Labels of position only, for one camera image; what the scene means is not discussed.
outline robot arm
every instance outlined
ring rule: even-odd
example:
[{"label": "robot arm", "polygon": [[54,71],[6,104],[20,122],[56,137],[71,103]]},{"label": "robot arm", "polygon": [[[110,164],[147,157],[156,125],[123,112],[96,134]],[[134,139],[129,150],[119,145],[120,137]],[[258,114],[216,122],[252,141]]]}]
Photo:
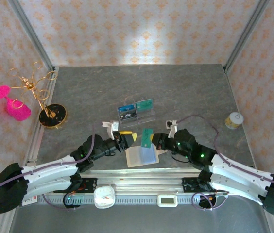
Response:
[{"label": "robot arm", "polygon": [[158,150],[187,157],[201,170],[197,183],[188,185],[198,186],[205,192],[223,190],[251,199],[274,215],[274,174],[218,155],[215,150],[198,144],[186,129],[177,131],[176,121],[167,121],[167,129],[171,130],[169,134],[153,134],[152,142]]},{"label": "robot arm", "polygon": [[113,156],[115,151],[124,152],[137,138],[136,133],[130,131],[108,130],[108,134],[112,134],[112,138],[104,141],[99,135],[95,135],[93,151],[85,160],[82,159],[90,151],[92,136],[77,150],[62,159],[38,166],[19,167],[18,163],[9,165],[0,174],[0,184],[15,176],[19,178],[0,187],[0,213],[16,208],[22,201],[35,195],[56,190],[67,192],[77,190],[82,183],[79,173],[93,167],[93,160],[103,156]]}]

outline green card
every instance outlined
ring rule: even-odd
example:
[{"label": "green card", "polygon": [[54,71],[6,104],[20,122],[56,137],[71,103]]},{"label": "green card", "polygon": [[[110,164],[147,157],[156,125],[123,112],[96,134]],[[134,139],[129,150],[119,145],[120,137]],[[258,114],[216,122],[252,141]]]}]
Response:
[{"label": "green card", "polygon": [[152,99],[136,102],[136,108],[139,111],[148,110],[153,108]]},{"label": "green card", "polygon": [[152,129],[143,129],[141,136],[141,147],[151,147],[150,136],[153,133]]}]

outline clock face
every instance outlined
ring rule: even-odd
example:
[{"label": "clock face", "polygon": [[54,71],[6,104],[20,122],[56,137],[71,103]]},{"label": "clock face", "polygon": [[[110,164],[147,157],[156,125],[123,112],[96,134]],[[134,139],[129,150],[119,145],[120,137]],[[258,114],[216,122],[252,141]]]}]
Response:
[{"label": "clock face", "polygon": [[95,206],[99,209],[106,209],[116,202],[116,193],[111,186],[96,188],[94,191]]}]

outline gold wire stand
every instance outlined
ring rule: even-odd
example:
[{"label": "gold wire stand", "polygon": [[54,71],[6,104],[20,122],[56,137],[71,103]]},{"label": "gold wire stand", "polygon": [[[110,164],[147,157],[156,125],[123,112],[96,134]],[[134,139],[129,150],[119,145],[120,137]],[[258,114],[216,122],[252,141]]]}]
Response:
[{"label": "gold wire stand", "polygon": [[[11,89],[24,89],[24,92],[21,94],[20,99],[14,99],[12,102],[12,107],[15,109],[21,108],[25,101],[23,100],[23,96],[27,92],[31,92],[34,98],[38,101],[42,111],[39,114],[39,121],[40,123],[47,127],[47,128],[57,128],[58,125],[62,124],[63,121],[66,119],[66,109],[60,104],[51,104],[47,106],[45,104],[45,100],[50,96],[50,92],[46,89],[39,90],[37,88],[38,83],[41,80],[47,79],[49,81],[53,81],[57,78],[58,72],[50,71],[46,74],[45,77],[40,78],[38,81],[34,78],[34,72],[41,69],[43,67],[42,62],[34,62],[32,64],[32,75],[31,78],[25,78],[24,76],[19,76],[18,69],[12,68],[10,69],[7,74],[10,77],[18,77],[21,79],[21,86],[14,86]],[[21,101],[23,104],[21,106],[14,106],[15,101]]]}]

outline orange floral pattern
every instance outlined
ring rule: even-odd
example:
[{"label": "orange floral pattern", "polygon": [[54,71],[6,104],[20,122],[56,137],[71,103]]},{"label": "orange floral pattern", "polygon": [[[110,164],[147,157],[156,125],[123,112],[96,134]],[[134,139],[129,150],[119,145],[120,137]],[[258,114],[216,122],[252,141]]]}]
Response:
[{"label": "orange floral pattern", "polygon": [[274,172],[274,1],[229,73],[259,169]]},{"label": "orange floral pattern", "polygon": [[[20,80],[9,77],[7,71],[16,67],[21,74],[31,75],[32,63],[39,60],[38,53],[8,1],[0,0],[0,85],[20,85]],[[45,75],[47,72],[45,68],[39,71],[41,72],[37,72],[37,75]],[[19,96],[17,91],[9,95],[11,98],[17,96]],[[0,173],[11,163],[23,163],[33,134],[39,107],[30,95],[25,98],[32,115],[23,122],[12,119],[5,111],[5,100],[0,100]]]},{"label": "orange floral pattern", "polygon": [[259,0],[20,0],[55,66],[225,64]]}]

